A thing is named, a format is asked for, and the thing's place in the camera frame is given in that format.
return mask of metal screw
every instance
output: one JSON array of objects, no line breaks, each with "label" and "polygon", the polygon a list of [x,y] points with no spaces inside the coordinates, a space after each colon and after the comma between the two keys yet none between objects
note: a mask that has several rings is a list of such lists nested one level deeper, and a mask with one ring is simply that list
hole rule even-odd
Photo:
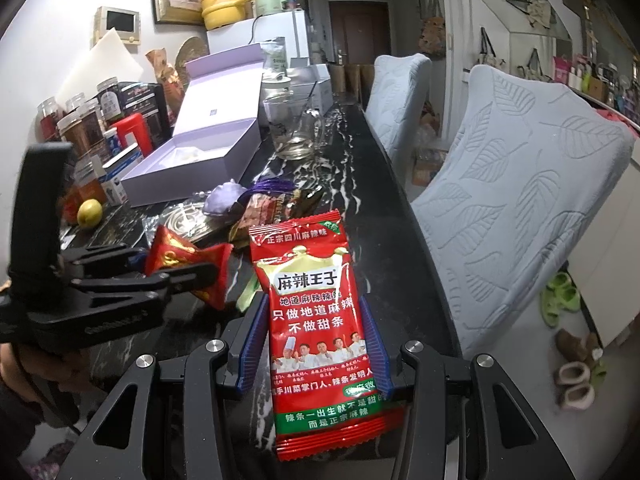
[{"label": "metal screw", "polygon": [[207,351],[209,352],[220,352],[225,347],[225,342],[220,341],[220,339],[212,339],[207,343]]},{"label": "metal screw", "polygon": [[416,341],[415,339],[405,343],[404,347],[412,354],[417,354],[418,352],[422,352],[422,350],[424,350],[424,345],[420,341]]},{"label": "metal screw", "polygon": [[136,359],[136,366],[138,368],[147,368],[148,366],[151,366],[153,362],[154,357],[152,355],[144,354]]},{"label": "metal screw", "polygon": [[491,368],[494,365],[494,358],[487,354],[480,354],[476,361],[482,368]]}]

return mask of chair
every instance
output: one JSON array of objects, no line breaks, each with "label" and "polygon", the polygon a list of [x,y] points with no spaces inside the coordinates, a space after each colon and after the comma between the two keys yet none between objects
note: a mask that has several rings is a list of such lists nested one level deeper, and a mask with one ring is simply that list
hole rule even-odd
[{"label": "chair", "polygon": [[365,116],[404,186],[422,106],[429,93],[431,60],[423,54],[379,56]]},{"label": "chair", "polygon": [[463,352],[494,344],[564,263],[628,166],[633,136],[566,86],[489,66],[412,203]]}]

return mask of wall thermostat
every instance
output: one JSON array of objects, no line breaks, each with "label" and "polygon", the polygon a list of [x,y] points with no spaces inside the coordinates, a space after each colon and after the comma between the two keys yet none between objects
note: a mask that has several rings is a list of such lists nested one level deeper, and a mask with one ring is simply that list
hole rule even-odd
[{"label": "wall thermostat", "polygon": [[140,44],[140,13],[133,10],[100,7],[95,13],[94,44],[112,28],[116,30],[122,43]]}]

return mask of white refrigerator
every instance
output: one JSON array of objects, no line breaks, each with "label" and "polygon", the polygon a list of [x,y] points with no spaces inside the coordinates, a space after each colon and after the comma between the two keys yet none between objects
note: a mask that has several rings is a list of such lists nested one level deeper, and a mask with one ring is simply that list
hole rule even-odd
[{"label": "white refrigerator", "polygon": [[250,18],[242,22],[225,25],[207,32],[209,50],[212,54],[243,46],[257,41],[285,38],[287,63],[291,67],[291,58],[310,57],[309,19],[303,9],[285,10],[277,14]]}]

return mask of drinking glass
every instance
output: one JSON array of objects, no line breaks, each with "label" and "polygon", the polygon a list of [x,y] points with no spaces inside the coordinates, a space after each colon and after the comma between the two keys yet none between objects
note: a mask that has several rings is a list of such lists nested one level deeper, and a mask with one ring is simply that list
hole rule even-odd
[{"label": "drinking glass", "polygon": [[276,155],[300,160],[314,154],[324,143],[324,118],[308,104],[308,98],[279,95],[264,101],[264,111]]}]

